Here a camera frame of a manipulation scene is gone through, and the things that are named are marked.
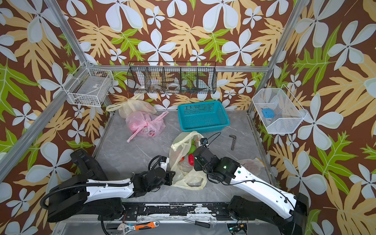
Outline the teal plastic basket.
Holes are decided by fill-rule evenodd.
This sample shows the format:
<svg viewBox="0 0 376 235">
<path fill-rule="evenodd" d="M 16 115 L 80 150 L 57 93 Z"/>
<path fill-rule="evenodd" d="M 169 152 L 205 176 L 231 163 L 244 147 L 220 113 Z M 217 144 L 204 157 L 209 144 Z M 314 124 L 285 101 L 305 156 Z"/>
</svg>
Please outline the teal plastic basket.
<svg viewBox="0 0 376 235">
<path fill-rule="evenodd" d="M 184 132 L 219 132 L 230 125 L 225 108 L 219 101 L 206 101 L 178 106 L 179 124 Z"/>
</svg>

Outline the green cabbage toy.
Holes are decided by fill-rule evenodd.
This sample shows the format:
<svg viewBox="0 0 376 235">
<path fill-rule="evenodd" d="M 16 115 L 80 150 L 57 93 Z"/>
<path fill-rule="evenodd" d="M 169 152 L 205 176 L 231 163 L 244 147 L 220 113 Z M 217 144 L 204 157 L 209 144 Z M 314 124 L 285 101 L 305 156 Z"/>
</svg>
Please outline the green cabbage toy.
<svg viewBox="0 0 376 235">
<path fill-rule="evenodd" d="M 189 152 L 188 152 L 188 155 L 191 155 L 195 152 L 196 150 L 196 141 L 195 140 L 192 140 L 191 142 L 191 147 L 189 149 Z"/>
</svg>

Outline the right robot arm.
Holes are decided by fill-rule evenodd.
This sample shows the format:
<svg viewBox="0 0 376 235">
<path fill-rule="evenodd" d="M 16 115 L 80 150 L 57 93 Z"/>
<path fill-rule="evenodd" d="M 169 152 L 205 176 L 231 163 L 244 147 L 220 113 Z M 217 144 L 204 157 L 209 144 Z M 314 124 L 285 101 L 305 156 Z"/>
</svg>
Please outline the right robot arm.
<svg viewBox="0 0 376 235">
<path fill-rule="evenodd" d="M 280 190 L 256 177 L 237 161 L 218 158 L 206 146 L 193 153 L 194 168 L 203 171 L 209 181 L 235 186 L 257 201 L 234 196 L 228 206 L 236 220 L 261 220 L 278 227 L 284 235 L 303 235 L 308 219 L 308 197 Z"/>
</svg>

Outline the red apple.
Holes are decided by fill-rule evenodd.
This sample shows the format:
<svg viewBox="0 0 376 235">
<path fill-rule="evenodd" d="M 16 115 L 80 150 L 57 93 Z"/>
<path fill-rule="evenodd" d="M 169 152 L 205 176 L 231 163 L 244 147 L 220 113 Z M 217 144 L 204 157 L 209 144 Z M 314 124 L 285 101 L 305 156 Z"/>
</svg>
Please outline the red apple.
<svg viewBox="0 0 376 235">
<path fill-rule="evenodd" d="M 189 164 L 190 164 L 190 166 L 194 166 L 194 156 L 193 156 L 193 154 L 189 155 Z"/>
</svg>

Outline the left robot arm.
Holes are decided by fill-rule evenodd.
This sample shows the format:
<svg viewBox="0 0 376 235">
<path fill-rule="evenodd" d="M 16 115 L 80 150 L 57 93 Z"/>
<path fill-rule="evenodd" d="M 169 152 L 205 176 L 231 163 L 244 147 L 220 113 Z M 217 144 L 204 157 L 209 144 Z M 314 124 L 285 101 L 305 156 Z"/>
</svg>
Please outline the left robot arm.
<svg viewBox="0 0 376 235">
<path fill-rule="evenodd" d="M 108 180 L 99 162 L 82 148 L 71 155 L 81 173 L 51 189 L 40 200 L 48 212 L 48 222 L 59 222 L 77 214 L 96 214 L 104 219 L 117 219 L 124 213 L 123 199 L 137 198 L 156 192 L 162 185 L 172 185 L 174 171 L 167 170 L 169 158 L 158 155 L 146 171 L 132 173 L 124 180 Z"/>
</svg>

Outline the yellow plastic bag with fruit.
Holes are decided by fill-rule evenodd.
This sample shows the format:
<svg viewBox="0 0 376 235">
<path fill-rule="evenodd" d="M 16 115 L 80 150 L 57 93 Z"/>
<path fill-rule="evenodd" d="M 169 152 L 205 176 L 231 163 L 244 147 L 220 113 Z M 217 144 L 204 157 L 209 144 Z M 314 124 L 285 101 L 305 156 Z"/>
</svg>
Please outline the yellow plastic bag with fruit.
<svg viewBox="0 0 376 235">
<path fill-rule="evenodd" d="M 203 135 L 200 133 L 183 132 L 172 143 L 169 150 L 169 165 L 170 170 L 175 171 L 175 176 L 172 180 L 172 185 L 176 188 L 181 188 L 191 191 L 202 190 L 207 184 L 207 178 L 204 172 L 195 171 L 194 166 L 189 164 L 189 149 L 192 140 L 196 141 L 198 146 Z"/>
</svg>

